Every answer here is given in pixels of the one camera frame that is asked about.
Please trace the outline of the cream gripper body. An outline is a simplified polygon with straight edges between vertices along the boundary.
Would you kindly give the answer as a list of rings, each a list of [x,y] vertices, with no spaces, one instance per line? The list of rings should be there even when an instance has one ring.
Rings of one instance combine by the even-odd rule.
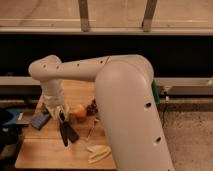
[[[59,117],[60,113],[64,114],[65,118],[69,117],[70,107],[64,99],[57,99],[51,96],[44,96],[44,104],[54,120]]]

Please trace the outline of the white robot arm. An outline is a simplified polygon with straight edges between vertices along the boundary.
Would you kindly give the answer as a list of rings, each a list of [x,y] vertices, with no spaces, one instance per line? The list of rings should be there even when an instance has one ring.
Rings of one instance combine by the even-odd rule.
[[[64,101],[63,79],[92,81],[117,171],[175,171],[152,92],[154,70],[143,56],[115,55],[63,63],[49,55],[29,65],[45,104]]]

